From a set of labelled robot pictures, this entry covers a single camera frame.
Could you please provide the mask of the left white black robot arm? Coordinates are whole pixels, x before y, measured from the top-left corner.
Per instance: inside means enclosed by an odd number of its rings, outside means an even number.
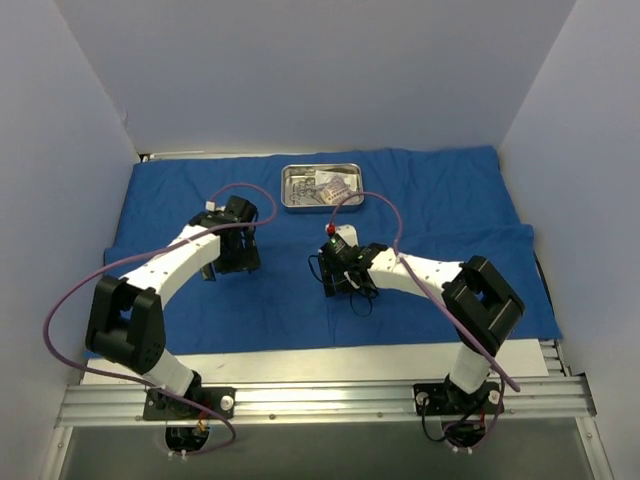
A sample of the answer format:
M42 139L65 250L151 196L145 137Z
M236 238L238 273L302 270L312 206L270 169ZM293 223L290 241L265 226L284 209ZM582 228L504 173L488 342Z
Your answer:
M252 272L260 268L255 241L257 207L242 200L193 217L161 253L121 277L106 275L95 286L85 337L87 349L169 391L166 408L179 419L202 405L196 373L166 347L164 309L200 272Z

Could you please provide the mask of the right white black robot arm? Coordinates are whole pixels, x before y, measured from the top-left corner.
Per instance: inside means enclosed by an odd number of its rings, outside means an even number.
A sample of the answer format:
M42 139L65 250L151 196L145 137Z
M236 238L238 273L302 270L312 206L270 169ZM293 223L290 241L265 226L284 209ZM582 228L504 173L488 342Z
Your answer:
M497 354L526 307L487 258L447 262L405 254L398 242L363 247L332 238L319 248L318 264L320 281L334 292L394 290L423 297L451 322L462 342L443 390L453 411L467 412L479 402L491 372L513 391L521 390Z

